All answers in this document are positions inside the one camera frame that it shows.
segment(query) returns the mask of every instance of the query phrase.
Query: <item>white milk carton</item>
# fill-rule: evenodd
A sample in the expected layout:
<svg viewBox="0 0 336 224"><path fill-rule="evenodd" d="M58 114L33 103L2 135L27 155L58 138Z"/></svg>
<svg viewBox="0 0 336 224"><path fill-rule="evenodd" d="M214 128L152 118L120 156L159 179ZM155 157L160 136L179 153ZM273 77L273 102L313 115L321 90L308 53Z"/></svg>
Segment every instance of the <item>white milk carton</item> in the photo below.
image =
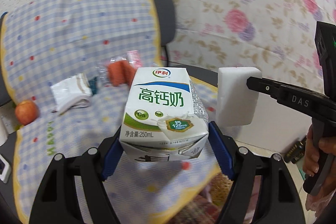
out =
<svg viewBox="0 0 336 224"><path fill-rule="evenodd" d="M131 160L198 157L208 134L208 114L185 68L138 68L119 138Z"/></svg>

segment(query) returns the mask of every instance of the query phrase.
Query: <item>white sponge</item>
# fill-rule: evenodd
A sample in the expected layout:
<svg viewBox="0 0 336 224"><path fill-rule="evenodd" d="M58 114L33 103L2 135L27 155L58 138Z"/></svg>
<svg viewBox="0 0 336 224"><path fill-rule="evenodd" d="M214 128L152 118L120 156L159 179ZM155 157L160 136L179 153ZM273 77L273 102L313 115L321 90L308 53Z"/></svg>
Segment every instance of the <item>white sponge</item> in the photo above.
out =
<svg viewBox="0 0 336 224"><path fill-rule="evenodd" d="M215 122L220 128L252 122L259 92L247 87L251 76L261 78L262 73L253 67L219 68Z"/></svg>

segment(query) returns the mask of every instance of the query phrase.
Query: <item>green hexagonal badge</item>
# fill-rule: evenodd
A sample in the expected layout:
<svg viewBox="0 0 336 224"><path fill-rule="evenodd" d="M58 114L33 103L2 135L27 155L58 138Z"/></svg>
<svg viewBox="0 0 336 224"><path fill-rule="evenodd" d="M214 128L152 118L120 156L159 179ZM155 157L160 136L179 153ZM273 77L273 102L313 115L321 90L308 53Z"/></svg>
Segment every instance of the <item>green hexagonal badge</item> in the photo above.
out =
<svg viewBox="0 0 336 224"><path fill-rule="evenodd" d="M176 132L184 132L189 128L192 128L194 125L190 120L182 120L179 118L173 118L166 121L167 129Z"/></svg>

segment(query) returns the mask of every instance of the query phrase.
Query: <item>yellow trim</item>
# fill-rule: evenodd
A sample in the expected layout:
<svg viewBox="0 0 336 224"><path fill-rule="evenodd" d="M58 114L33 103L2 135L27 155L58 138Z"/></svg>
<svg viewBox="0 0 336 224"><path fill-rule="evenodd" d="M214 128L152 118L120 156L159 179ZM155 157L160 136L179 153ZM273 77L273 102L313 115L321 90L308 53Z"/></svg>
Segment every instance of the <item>yellow trim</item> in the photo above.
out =
<svg viewBox="0 0 336 224"><path fill-rule="evenodd" d="M160 24L159 24L159 17L156 11L155 2L154 0L148 0L151 3L151 8L149 10L149 14L153 17L154 21L154 29L155 29L155 37L153 39L153 44L157 48L157 54L154 59L155 63L158 67L162 67L161 62L161 33L160 33Z"/></svg>
<svg viewBox="0 0 336 224"><path fill-rule="evenodd" d="M209 183L209 181L217 174L221 172L218 164L215 164L213 169L207 175L205 180L194 187L189 187L184 189L180 194L180 198L177 202L170 207L168 210L160 213L154 213L149 215L149 224L164 224L169 221L173 216L175 216L185 205L187 205L196 195L204 189L204 187Z"/></svg>
<svg viewBox="0 0 336 224"><path fill-rule="evenodd" d="M5 65L5 56L6 56L6 49L4 46L4 38L5 38L5 32L6 32L6 25L5 21L7 18L8 14L6 14L3 18L2 25L1 25L1 37L0 37L0 61L1 61L1 70L2 70L2 78L5 83L6 90L9 94L9 96L12 98L14 103L17 105L18 101L15 98L15 90L9 85L8 81L8 73L6 70L6 65Z"/></svg>
<svg viewBox="0 0 336 224"><path fill-rule="evenodd" d="M206 85L206 86L208 86L211 89L212 92L218 93L218 88L216 88L215 86L210 85L209 83L203 82L202 80L199 80L199 79L197 79L195 77L192 77L192 76L190 76L190 79L191 79L191 81L194 84L203 84L203 85Z"/></svg>
<svg viewBox="0 0 336 224"><path fill-rule="evenodd" d="M23 224L28 224L28 217L22 211L22 208L20 206L21 186L20 186L19 180L17 179L17 171L18 171L18 166L20 163L20 156L19 156L18 150L19 150L21 141L22 141L21 130L18 130L16 132L16 143L15 143L15 149L14 149L13 192L14 192L14 202L15 202L16 212L17 212L17 215L19 216L19 220Z"/></svg>

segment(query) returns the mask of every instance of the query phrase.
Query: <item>screw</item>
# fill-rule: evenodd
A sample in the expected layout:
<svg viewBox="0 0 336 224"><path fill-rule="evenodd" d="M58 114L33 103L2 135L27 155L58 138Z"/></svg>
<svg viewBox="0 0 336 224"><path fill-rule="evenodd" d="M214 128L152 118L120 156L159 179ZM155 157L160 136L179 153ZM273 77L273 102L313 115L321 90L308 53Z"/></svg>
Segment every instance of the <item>screw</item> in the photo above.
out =
<svg viewBox="0 0 336 224"><path fill-rule="evenodd" d="M243 155L246 155L249 152L249 150L246 147L243 147L243 146L239 147L238 151L239 151L239 153L241 153Z"/></svg>
<svg viewBox="0 0 336 224"><path fill-rule="evenodd" d="M95 153L98 152L98 149L95 147L92 147L87 152L89 153L89 155L94 155Z"/></svg>
<svg viewBox="0 0 336 224"><path fill-rule="evenodd" d="M273 159L277 160L277 161L280 161L282 158L279 154L274 154L273 155Z"/></svg>
<svg viewBox="0 0 336 224"><path fill-rule="evenodd" d="M62 154L56 154L55 156L54 156L54 159L55 160L61 160L63 158L63 155Z"/></svg>

